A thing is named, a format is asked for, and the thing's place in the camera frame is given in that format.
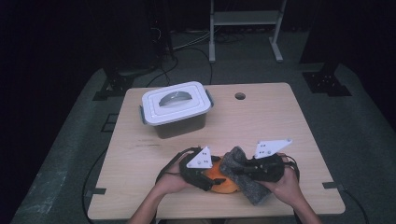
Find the gray floor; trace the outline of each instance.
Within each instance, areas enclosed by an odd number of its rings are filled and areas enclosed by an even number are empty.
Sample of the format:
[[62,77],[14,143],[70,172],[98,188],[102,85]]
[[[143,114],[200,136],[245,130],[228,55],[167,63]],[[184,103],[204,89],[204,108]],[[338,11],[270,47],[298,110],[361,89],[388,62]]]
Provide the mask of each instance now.
[[[311,93],[302,72],[317,71],[320,64],[299,64],[308,33],[281,33],[278,39],[284,62],[277,63],[268,43],[270,34],[245,35],[232,44],[217,45],[217,61],[212,64],[211,84],[287,82],[291,85],[304,112],[318,147],[332,177],[359,200],[371,223],[394,223],[396,213],[396,137],[357,76],[340,65],[335,74],[352,96],[329,97]],[[175,34],[175,46],[196,38]],[[205,53],[207,44],[193,46]],[[210,81],[210,64],[196,49],[176,52],[178,64],[168,73],[170,84],[196,80]],[[163,69],[176,61],[165,58]],[[138,77],[134,88],[145,87],[162,71]],[[122,97],[93,101],[106,80],[103,70],[92,75],[77,99],[37,174],[13,223],[88,223],[83,213],[82,188],[87,174],[87,189],[93,189],[111,133],[101,132],[107,116],[119,113]],[[159,77],[151,86],[164,86]],[[324,223],[364,223],[359,207],[344,192],[346,204],[342,215],[322,216]],[[89,197],[85,198],[86,207]],[[270,218],[274,223],[293,223],[292,217]],[[124,220],[95,223],[124,223]]]

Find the person's left hand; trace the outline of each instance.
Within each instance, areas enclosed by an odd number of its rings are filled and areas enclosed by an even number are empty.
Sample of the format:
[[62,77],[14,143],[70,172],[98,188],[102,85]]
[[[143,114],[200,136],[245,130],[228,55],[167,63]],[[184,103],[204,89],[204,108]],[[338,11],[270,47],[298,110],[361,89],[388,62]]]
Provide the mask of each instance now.
[[176,193],[185,188],[192,188],[193,185],[187,183],[180,175],[179,163],[187,154],[183,155],[175,164],[173,164],[166,173],[158,180],[155,187],[159,188],[165,194]]

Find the plastic storage container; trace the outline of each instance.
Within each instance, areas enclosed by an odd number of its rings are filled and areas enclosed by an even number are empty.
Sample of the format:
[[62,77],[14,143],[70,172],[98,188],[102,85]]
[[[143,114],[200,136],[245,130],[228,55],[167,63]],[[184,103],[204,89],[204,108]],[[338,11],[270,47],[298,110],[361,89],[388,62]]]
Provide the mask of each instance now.
[[196,81],[148,91],[142,102],[142,120],[153,126],[160,138],[204,128],[206,113],[213,106],[209,92]]

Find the white tag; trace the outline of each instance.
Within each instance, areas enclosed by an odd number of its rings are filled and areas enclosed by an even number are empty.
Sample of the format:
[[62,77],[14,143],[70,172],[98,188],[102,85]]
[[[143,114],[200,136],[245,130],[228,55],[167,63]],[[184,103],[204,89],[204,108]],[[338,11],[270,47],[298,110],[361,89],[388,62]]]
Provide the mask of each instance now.
[[198,155],[196,155],[192,160],[187,163],[188,168],[212,168],[212,157],[210,156],[209,147],[202,149]]
[[269,157],[276,154],[280,149],[290,145],[291,139],[274,140],[274,141],[260,141],[256,147],[255,159]]

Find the table hole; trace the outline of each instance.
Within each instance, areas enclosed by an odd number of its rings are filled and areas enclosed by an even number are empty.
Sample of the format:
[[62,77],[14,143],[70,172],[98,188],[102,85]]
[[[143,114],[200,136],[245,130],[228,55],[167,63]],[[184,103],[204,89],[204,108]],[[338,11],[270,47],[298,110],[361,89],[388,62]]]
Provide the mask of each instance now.
[[235,94],[235,98],[237,100],[245,100],[245,98],[247,98],[247,97],[246,97],[246,95],[244,93],[238,92],[238,93]]

